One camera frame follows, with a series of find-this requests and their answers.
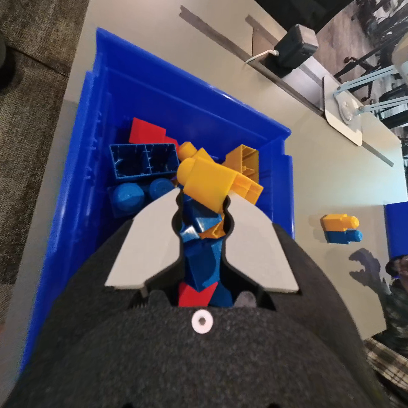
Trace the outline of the white tablet stand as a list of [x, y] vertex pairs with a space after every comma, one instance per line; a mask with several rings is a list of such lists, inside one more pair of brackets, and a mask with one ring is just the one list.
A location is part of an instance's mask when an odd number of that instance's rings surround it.
[[407, 96], [379, 102], [371, 105], [359, 105], [350, 90], [358, 85], [366, 85], [370, 80], [376, 80], [400, 74], [407, 84], [408, 62], [391, 65], [371, 74], [339, 84], [331, 75], [325, 75], [322, 79], [324, 115], [328, 124], [345, 136], [356, 146], [362, 146], [361, 115], [371, 113], [380, 108], [393, 108], [407, 103]]

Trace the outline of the yellow two-stud toy block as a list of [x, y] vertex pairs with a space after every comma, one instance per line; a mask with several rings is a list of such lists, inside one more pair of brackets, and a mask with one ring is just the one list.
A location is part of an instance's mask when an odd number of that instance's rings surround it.
[[197, 150], [191, 142], [181, 144], [177, 154], [180, 165], [176, 178], [184, 193], [221, 213], [238, 172], [214, 162], [203, 148]]

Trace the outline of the black power adapter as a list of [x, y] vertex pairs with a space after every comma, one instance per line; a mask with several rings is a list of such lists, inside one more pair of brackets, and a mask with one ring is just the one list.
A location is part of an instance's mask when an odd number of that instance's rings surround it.
[[278, 51], [277, 64], [287, 69], [299, 68], [318, 49], [319, 44], [314, 30], [296, 24], [275, 45]]

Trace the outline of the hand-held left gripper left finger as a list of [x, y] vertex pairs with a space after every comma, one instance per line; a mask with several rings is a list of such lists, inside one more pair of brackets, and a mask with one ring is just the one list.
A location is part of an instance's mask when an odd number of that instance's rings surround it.
[[182, 191], [173, 188], [133, 218], [105, 287], [147, 295], [184, 280], [182, 202]]

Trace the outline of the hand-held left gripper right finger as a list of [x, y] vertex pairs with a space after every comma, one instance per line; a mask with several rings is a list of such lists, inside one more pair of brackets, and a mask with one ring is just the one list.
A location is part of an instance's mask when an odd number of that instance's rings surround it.
[[298, 283], [272, 221], [235, 192], [228, 193], [225, 215], [232, 218], [224, 241], [227, 266], [268, 292], [298, 292]]

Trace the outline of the person's plaid shirt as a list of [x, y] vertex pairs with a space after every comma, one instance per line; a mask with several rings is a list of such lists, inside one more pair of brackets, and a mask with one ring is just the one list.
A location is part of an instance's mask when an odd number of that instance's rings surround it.
[[408, 391], [408, 360], [373, 338], [364, 340], [370, 366], [399, 391]]

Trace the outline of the yellow one-stud toy block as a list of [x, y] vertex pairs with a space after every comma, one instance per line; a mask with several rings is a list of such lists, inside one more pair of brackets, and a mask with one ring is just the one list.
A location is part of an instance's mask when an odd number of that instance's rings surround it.
[[357, 229], [360, 225], [359, 219], [347, 214], [327, 214], [321, 218], [325, 231], [345, 232], [349, 229]]

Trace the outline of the pile of toy blocks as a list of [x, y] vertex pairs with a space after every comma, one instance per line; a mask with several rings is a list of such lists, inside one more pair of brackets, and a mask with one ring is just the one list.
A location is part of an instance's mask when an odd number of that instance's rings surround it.
[[[108, 187], [108, 195], [115, 218], [138, 214], [175, 187], [173, 179], [177, 179], [180, 165], [179, 146], [176, 139], [166, 135], [166, 129], [133, 119], [129, 142], [109, 146], [116, 185]], [[238, 172], [230, 191], [256, 204], [263, 191], [259, 183], [259, 151], [243, 144], [233, 146], [224, 160], [206, 152], [214, 162]], [[221, 232], [222, 213], [211, 211], [188, 195], [185, 199], [187, 222], [200, 239], [218, 239], [225, 235]]]

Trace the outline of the blue plastic bin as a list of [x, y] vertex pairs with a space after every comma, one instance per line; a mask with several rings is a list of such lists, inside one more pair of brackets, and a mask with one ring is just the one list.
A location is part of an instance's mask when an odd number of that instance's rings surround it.
[[385, 205], [385, 225], [390, 258], [408, 253], [408, 202]]
[[140, 118], [222, 159], [239, 145], [259, 151], [257, 202], [295, 237], [293, 161], [284, 153], [291, 130], [159, 57], [96, 30], [96, 57], [85, 75], [47, 250], [28, 326], [22, 371], [36, 338], [68, 280], [122, 224], [108, 199], [113, 185], [109, 146], [125, 143]]

